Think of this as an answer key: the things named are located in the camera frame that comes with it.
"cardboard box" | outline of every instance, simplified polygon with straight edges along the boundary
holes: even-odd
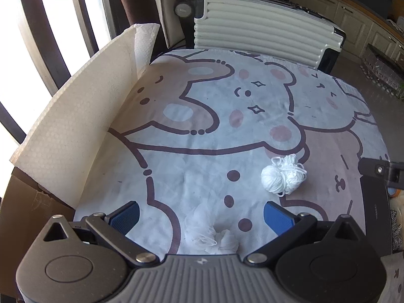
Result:
[[[14,168],[0,205],[0,293],[18,298],[15,272],[43,226],[54,214],[72,221],[74,209]]]

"floor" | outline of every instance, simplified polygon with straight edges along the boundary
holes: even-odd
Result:
[[[387,146],[390,159],[404,162],[404,102],[387,94],[363,74],[359,64],[340,56],[331,72],[359,90]]]

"blue gripper pad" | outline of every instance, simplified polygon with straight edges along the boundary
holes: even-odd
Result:
[[[264,206],[265,223],[280,236],[295,225],[296,215],[290,213],[283,207],[269,201]]]
[[[140,208],[137,202],[130,201],[107,217],[111,227],[126,235],[138,223]]]

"suitcase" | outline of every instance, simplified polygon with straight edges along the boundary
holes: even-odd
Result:
[[[267,54],[327,74],[346,39],[329,19],[279,0],[187,0],[175,13],[187,48]]]

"brown dot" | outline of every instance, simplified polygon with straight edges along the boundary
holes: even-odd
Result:
[[[150,101],[149,98],[144,98],[144,99],[140,100],[140,104],[141,105],[146,105],[149,101]]]
[[[233,207],[233,205],[234,205],[234,198],[233,198],[232,196],[230,196],[230,195],[227,195],[227,196],[225,197],[225,205],[226,205],[226,207],[228,207],[228,208]]]
[[[250,231],[252,227],[253,227],[253,223],[248,218],[242,218],[238,222],[238,228],[243,232]]]
[[[238,171],[236,171],[236,170],[231,170],[231,171],[228,172],[228,179],[230,181],[235,182],[238,179],[240,179],[240,173]]]

